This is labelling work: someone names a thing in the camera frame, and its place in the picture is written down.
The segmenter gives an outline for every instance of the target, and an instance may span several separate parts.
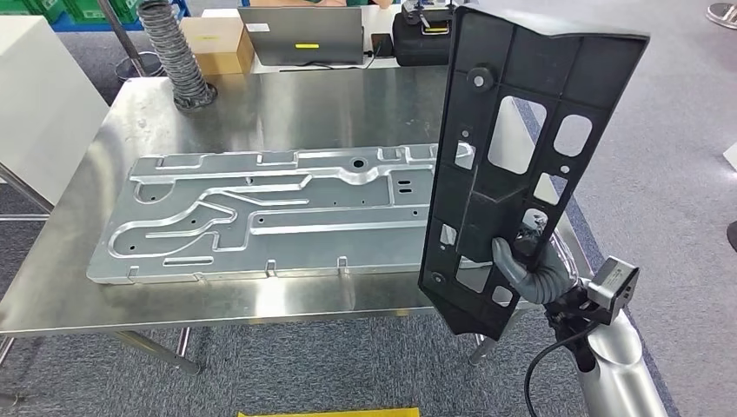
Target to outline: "gray carpet floor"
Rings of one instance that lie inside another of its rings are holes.
[[[721,157],[737,140],[729,111],[737,107],[737,58],[728,52],[737,32],[703,17],[709,3],[493,1],[652,33],[568,215],[595,266],[604,253],[643,267],[632,316],[670,415],[719,417],[734,415],[737,389],[737,255],[724,237],[737,220],[737,188]],[[234,5],[197,0],[191,8],[198,15]],[[119,88],[112,69],[123,58],[115,38],[60,37],[110,103]],[[144,36],[133,37],[149,49]],[[529,128],[536,122],[528,115]],[[0,187],[0,212],[22,204]],[[0,223],[2,289],[38,228]],[[175,331],[152,337],[176,342]],[[530,313],[492,361],[474,368],[466,364],[472,341],[449,334],[434,315],[201,328],[189,356],[206,368],[191,378],[102,335],[26,339],[0,369],[0,387],[30,402],[0,413],[209,416],[418,406],[429,416],[525,415],[524,368],[551,340],[545,321]],[[585,414],[563,353],[541,364],[533,391],[541,415]]]

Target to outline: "metal plate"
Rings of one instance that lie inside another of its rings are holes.
[[[123,284],[419,271],[436,155],[437,145],[408,145],[143,157],[87,276]],[[470,164],[473,148],[460,143],[457,159]]]

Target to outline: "rectangular cutout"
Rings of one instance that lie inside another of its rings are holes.
[[[196,265],[212,264],[212,256],[192,256],[190,258],[166,258],[163,260],[164,267],[191,267]]]
[[[504,97],[499,103],[499,113],[496,116],[496,125],[494,132],[492,132],[487,158],[496,167],[515,174],[524,174],[529,168],[534,148],[530,148],[529,152],[520,152],[519,147],[511,142],[517,140],[519,133],[514,130],[515,126],[505,124],[507,120],[519,119],[519,110],[516,107],[518,105],[528,106],[536,115],[541,115],[542,122],[545,121],[547,112],[542,104],[523,100],[519,97]],[[537,135],[540,132],[532,133],[536,135],[532,140],[537,143]]]
[[[440,233],[440,243],[450,246],[455,245],[455,229],[447,224],[443,224]]]
[[[471,170],[474,167],[474,156],[476,155],[476,147],[464,141],[458,142],[458,151],[455,153],[455,165]]]
[[[577,156],[591,135],[591,121],[584,116],[568,115],[555,135],[553,148],[565,156]]]
[[[537,208],[528,208],[522,217],[519,232],[515,239],[515,249],[525,256],[532,256],[534,248],[548,224],[548,215]]]
[[[566,188],[566,184],[568,183],[568,180],[565,178],[557,175],[550,176],[543,172],[540,174],[540,179],[537,180],[537,185],[534,187],[534,198],[549,204],[557,205],[561,197],[555,191],[553,181],[555,181],[557,185],[561,186],[561,191]]]
[[[510,300],[512,300],[511,291],[504,287],[494,288],[494,293],[491,294],[491,301],[500,305],[506,305],[509,304]]]
[[[458,268],[455,273],[455,280],[464,287],[480,294],[486,285],[488,279],[488,269],[486,268]]]

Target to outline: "stainless steel table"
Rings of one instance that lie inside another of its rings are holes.
[[[108,332],[195,373],[197,366],[182,357],[189,334],[174,354],[133,330],[432,311],[417,274],[119,286],[87,279],[93,248],[139,156],[436,142],[446,70],[327,70],[210,81],[219,97],[192,114],[176,110],[167,78],[123,85],[0,301],[0,334]],[[519,113],[507,118],[508,134],[532,146]],[[559,230],[579,270],[589,271],[568,219]]]

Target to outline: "black bag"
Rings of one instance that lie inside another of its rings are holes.
[[[424,10],[422,14],[433,26],[431,30],[427,30],[417,16],[402,13],[394,16],[392,35],[396,62],[402,67],[448,65],[452,10]]]

